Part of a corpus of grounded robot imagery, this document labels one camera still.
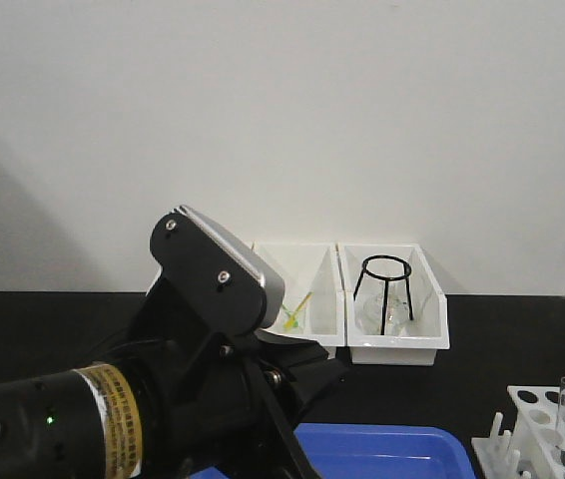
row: white test tube rack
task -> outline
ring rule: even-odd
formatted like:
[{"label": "white test tube rack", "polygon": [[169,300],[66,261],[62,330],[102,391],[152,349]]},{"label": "white test tube rack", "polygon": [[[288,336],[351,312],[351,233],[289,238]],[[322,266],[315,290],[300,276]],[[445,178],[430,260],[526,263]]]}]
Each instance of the white test tube rack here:
[{"label": "white test tube rack", "polygon": [[565,479],[565,437],[556,431],[559,387],[509,386],[518,409],[513,433],[500,434],[496,412],[489,437],[471,439],[487,479]]}]

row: blue plastic bin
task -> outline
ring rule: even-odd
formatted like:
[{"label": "blue plastic bin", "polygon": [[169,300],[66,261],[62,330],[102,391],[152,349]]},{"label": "blue plastic bin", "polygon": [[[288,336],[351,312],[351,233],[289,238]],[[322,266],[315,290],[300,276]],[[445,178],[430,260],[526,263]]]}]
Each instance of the blue plastic bin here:
[{"label": "blue plastic bin", "polygon": [[[462,445],[434,427],[301,424],[295,432],[324,479],[475,479]],[[225,475],[208,469],[193,478]]]}]

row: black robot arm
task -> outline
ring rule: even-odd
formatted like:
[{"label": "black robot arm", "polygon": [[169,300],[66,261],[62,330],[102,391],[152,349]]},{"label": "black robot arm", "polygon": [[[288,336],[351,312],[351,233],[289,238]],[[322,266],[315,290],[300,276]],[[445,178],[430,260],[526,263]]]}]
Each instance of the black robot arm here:
[{"label": "black robot arm", "polygon": [[158,279],[87,367],[0,384],[0,479],[317,479],[293,429],[344,368],[269,334],[283,281],[187,208],[152,233]]}]

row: black countertop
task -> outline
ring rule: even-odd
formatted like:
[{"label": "black countertop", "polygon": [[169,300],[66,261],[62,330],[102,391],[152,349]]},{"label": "black countertop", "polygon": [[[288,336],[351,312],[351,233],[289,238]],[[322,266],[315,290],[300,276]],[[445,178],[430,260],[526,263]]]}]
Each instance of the black countertop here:
[{"label": "black countertop", "polygon": [[[0,292],[0,381],[71,368],[124,328],[141,293]],[[558,385],[565,375],[565,298],[448,297],[451,349],[433,366],[352,365],[307,422],[444,429],[464,445],[489,433],[496,411],[512,428],[507,385]],[[348,351],[338,357],[350,364]]]}]

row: white plastic bin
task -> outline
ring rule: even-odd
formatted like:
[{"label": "white plastic bin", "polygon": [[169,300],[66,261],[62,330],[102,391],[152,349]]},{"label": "white plastic bin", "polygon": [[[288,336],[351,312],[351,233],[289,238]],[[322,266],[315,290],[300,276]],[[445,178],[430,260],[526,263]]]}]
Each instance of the white plastic bin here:
[{"label": "white plastic bin", "polygon": [[[354,244],[339,243],[343,286],[346,301],[346,343],[351,360],[361,364],[432,365],[438,349],[449,348],[446,297],[433,276],[418,244]],[[362,326],[364,303],[378,294],[377,279],[366,275],[356,300],[353,292],[362,262],[375,254],[387,254],[406,260],[411,266],[409,277],[413,321],[404,323],[389,334],[367,334]],[[378,271],[392,276],[402,270]],[[406,296],[404,281],[397,281],[398,292]]]},{"label": "white plastic bin", "polygon": [[[254,252],[284,279],[283,308],[268,330],[313,339],[333,357],[336,348],[345,345],[344,291],[335,243],[255,242]],[[294,327],[289,321],[299,306]]]}]

